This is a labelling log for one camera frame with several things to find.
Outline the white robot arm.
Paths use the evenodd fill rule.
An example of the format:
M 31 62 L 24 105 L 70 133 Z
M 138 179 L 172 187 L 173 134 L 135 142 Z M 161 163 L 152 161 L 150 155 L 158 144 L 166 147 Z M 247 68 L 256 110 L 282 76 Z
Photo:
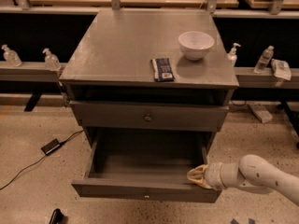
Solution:
M 204 189 L 240 189 L 249 193 L 277 191 L 299 205 L 299 178 L 279 170 L 257 155 L 245 155 L 238 162 L 212 162 L 191 169 L 187 178 Z

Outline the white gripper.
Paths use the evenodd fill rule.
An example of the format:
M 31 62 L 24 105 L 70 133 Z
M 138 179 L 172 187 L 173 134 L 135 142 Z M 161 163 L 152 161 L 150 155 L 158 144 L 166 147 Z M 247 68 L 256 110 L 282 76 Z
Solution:
M 209 165 L 202 164 L 188 172 L 188 180 L 203 189 L 222 190 L 236 188 L 242 182 L 242 174 L 239 173 L 238 164 L 213 162 Z

